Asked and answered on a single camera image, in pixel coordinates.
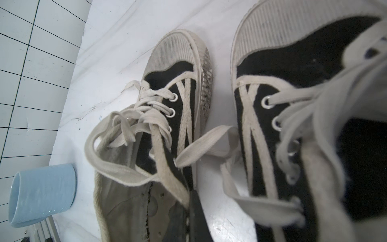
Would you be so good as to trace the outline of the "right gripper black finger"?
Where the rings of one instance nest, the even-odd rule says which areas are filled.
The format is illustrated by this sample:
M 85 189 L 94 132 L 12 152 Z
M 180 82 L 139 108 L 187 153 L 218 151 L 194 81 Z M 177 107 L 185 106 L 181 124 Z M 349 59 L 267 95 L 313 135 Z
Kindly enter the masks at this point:
M 179 202 L 171 207 L 164 242 L 213 242 L 196 190 L 190 192 L 189 208 Z

